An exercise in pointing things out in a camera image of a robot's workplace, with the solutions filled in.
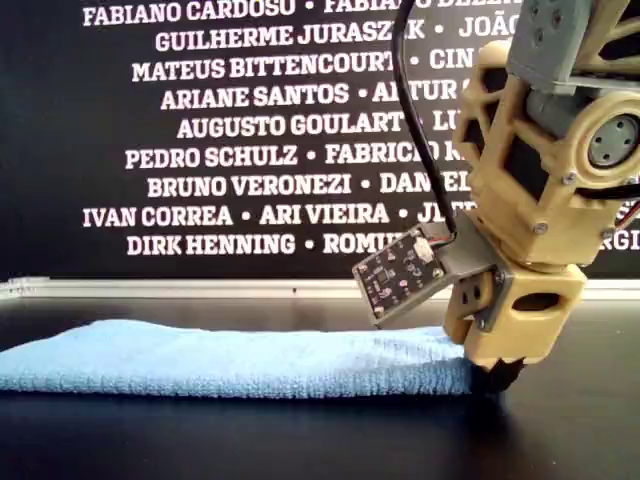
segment black wall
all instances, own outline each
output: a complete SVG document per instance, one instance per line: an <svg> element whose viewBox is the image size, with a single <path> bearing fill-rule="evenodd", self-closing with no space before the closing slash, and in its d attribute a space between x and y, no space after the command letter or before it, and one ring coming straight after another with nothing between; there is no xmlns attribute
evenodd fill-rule
<svg viewBox="0 0 640 480"><path fill-rule="evenodd" d="M330 163L332 156L327 153L327 148L332 147L327 147L327 144L364 145L409 140L404 123L393 116L400 112L399 104L392 98L376 101L384 97L375 97L378 86L382 83L390 87L392 83L390 70L356 72L352 66L347 72L274 75L273 67L268 67L264 76L249 76L232 75L230 69L232 62L246 64L248 57L300 55L298 61L308 63L314 54L330 54L339 64L344 57L340 54L361 53L371 59L385 52L385 65L390 68L388 27L395 10L377 10L376 7L388 7L396 2L315 0L312 8L306 8L307 2L304 1L259 0L255 3L265 9L274 5L282 8L293 5L295 12L292 15L206 21L189 20L186 17L189 2L176 3L180 4L179 7L173 8L181 13L177 22L127 25L95 24L96 20L104 20L98 14L98 7L108 9L119 5L113 1L21 0L3 5L0 16L3 277L349 278L351 265L370 250L330 251L335 244L327 235L333 235L334 239L338 236L343 242L342 247L348 249L352 247L350 244L356 234L400 232L416 223L416 215L424 210L425 202L429 209L434 208L433 197L428 191L386 193L383 188L381 176L399 179L404 173L413 178L414 173L423 172L417 161ZM248 2L238 0L230 3L244 5ZM447 147L453 133L445 124L447 111L455 112L457 109L457 97L469 73L465 66L472 59L470 55L488 41L507 36L508 27L514 25L514 15L517 15L520 5L508 0L417 3L431 5L429 8L416 7L413 12L413 18L418 22L413 33L418 37L424 34L425 38L407 41L408 59L416 57L419 60L417 65L409 64L410 77L412 80L430 81L427 85L429 94L434 88L439 89L437 95L440 98L426 99L423 96L417 105L430 139L437 144L434 153L440 168L449 179L449 188L454 190L450 194L451 199L464 202L469 199L465 188L466 164L456 160L455 153ZM328 12L332 5L338 8L340 4L364 5L365 11ZM220 5L211 5L215 11L219 10ZM97 8L91 10L95 15L87 16L85 12L90 11L83 8L91 7ZM136 5L131 12L135 14ZM469 23L478 27L471 36L467 36ZM329 24L347 27L353 24L350 27L353 30L348 31L351 36L336 40L359 40L358 31L363 30L369 37L361 42L308 45L294 42L285 46L188 51L159 51L156 48L157 35L166 32L202 31L203 38L208 38L210 30L245 29L237 33L242 36L250 28L290 26L291 38L296 39L304 33L305 26L312 24L324 24L323 28L329 28ZM442 61L447 60L444 58L446 55L451 55L448 63ZM186 60L213 62L222 67L217 72L220 78L164 81L156 77L157 81L134 81L139 80L134 78L134 64L149 62L151 76L154 68L163 66L167 73L166 69L171 66L165 62ZM295 72L295 67L295 64L290 64L289 73ZM336 98L344 103L313 103L313 99L308 103L303 97L300 104L261 106L261 93L273 94L274 88L294 85L325 85L322 87L325 93L334 92ZM450 98L442 98L444 92L440 89L443 85L449 86L449 93L453 94L449 95ZM216 94L220 93L218 89L231 87L248 88L246 102L238 101L230 108L161 108L165 95L177 96L178 90L199 89L204 92L211 89L211 93ZM366 89L363 97L359 95L361 89ZM378 112L384 114L389 127L394 127L395 121L400 127L398 131L374 129L342 134L296 134L292 131L295 116L349 114L349 123L356 124L359 115L364 114L363 120L371 120ZM281 135L223 135L201 139L184 138L182 135L180 138L183 121L251 116L281 116L285 130ZM208 148L242 145L276 146L277 158L285 156L285 145L291 145L296 149L297 161L283 162L295 164L266 166L206 164ZM201 155L199 165L194 168L127 168L127 150L189 148L196 149ZM314 159L307 158L309 151L316 153ZM286 176L293 175L324 176L326 190L316 190L312 195L286 195L285 192L279 195L247 195L247 191L234 189L234 185L251 186L254 185L251 182L257 182L248 176L276 176L279 182L286 182ZM336 183L333 179L339 175L343 177L339 177L341 180ZM149 190L148 179L168 177L220 177L216 185L226 184L227 191L221 196L150 196L154 192ZM363 187L363 181L370 183L369 188ZM347 185L350 193L345 192ZM323 223L322 216L316 219L318 223L313 223L314 219L305 210L311 205L314 206L310 207L311 212L317 213L323 209L318 205L335 204L361 204L373 208L380 204L377 213L381 215L377 218L381 223ZM276 205L299 205L300 223L292 217L293 224L261 225L263 209L275 209ZM157 214L161 212L157 210L159 207L180 206L213 206L219 220L225 220L226 216L220 218L218 215L221 209L226 208L233 225L160 227L142 223L145 207L152 207ZM121 208L135 208L135 225L99 227L95 217L85 215L84 209L91 208L98 209L95 211L98 216L99 209L116 209L119 213ZM402 209L406 210L406 217L400 215ZM249 219L243 219L244 212L250 214ZM220 254L219 250L189 254L190 235L210 235L211 245L224 239L233 243L236 237L249 242L247 235L266 235L272 239L274 235L289 235L290 238L285 238L291 241L281 247L290 253L259 254L255 253L257 247L253 245L253 254ZM134 236L178 236L174 245L180 252L174 251L173 255L131 255L135 252L128 251L128 237ZM308 248L309 241L313 242L313 248ZM639 269L637 262L633 261L637 257L632 255L638 248L640 236L636 224L629 231L620 232L616 240L605 247L606 251L589 269L590 275L600 278L637 277Z"/></svg>

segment folded towel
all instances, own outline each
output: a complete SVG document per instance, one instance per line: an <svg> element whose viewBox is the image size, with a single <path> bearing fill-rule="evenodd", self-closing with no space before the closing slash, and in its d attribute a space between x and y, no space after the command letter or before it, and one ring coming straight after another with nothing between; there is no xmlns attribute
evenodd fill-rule
<svg viewBox="0 0 640 480"><path fill-rule="evenodd" d="M0 353L0 390L236 398L469 392L442 328L210 332L103 320Z"/></svg>

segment table surface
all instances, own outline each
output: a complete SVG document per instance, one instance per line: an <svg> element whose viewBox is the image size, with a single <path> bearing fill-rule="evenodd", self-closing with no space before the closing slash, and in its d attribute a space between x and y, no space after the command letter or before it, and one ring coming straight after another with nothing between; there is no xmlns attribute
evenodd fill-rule
<svg viewBox="0 0 640 480"><path fill-rule="evenodd" d="M0 394L2 479L638 479L639 302L585 302L499 400L247 401ZM437 324L445 304L407 315ZM97 319L370 328L358 301L20 300L0 350Z"/></svg>

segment white strip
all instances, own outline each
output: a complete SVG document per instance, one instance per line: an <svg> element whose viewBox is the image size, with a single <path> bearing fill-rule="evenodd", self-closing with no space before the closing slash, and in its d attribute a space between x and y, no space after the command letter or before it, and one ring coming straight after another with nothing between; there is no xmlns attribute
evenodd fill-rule
<svg viewBox="0 0 640 480"><path fill-rule="evenodd" d="M28 298L361 298L354 280L14 279L4 288ZM433 298L446 300L451 289ZM638 300L640 280L590 280L584 300Z"/></svg>

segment gray plastic part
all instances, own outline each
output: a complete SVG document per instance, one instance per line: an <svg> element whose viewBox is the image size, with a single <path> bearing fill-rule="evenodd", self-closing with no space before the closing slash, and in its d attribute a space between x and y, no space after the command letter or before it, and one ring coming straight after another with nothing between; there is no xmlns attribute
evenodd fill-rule
<svg viewBox="0 0 640 480"><path fill-rule="evenodd" d="M591 98L580 93L565 96L532 90L527 96L527 115L547 133L564 138L576 117L591 102Z"/></svg>
<svg viewBox="0 0 640 480"><path fill-rule="evenodd" d="M570 77L592 7L592 0L524 0L507 71L535 90L573 94Z"/></svg>
<svg viewBox="0 0 640 480"><path fill-rule="evenodd" d="M504 296L506 290L512 282L512 274L502 259L496 252L489 241L478 231L473 221L464 211L459 211L456 217L458 233L456 239L439 249L434 250L434 254L444 271L442 276L435 277L431 282L427 283L419 292L411 295L406 300L396 305L393 309L387 310L383 315L376 315L372 306L369 304L369 316L371 322L376 326L387 324L392 319L414 309L418 305L424 303L437 292L459 282L461 279L477 275L489 270L502 272L501 278L504 281L500 283L496 300L491 307L483 312L482 319L478 320L479 328L483 331L490 331L495 320L497 306L501 305L499 300L501 295ZM444 223L421 223L413 229L419 228L428 237L438 237L446 235L446 226ZM363 298L368 298L366 288L360 277L359 266L368 263L372 258L380 255L382 252L376 252L359 262L353 267L353 275L358 283Z"/></svg>
<svg viewBox="0 0 640 480"><path fill-rule="evenodd" d="M638 146L640 122L619 115L602 125L591 140L589 162L596 168L613 168L627 160Z"/></svg>

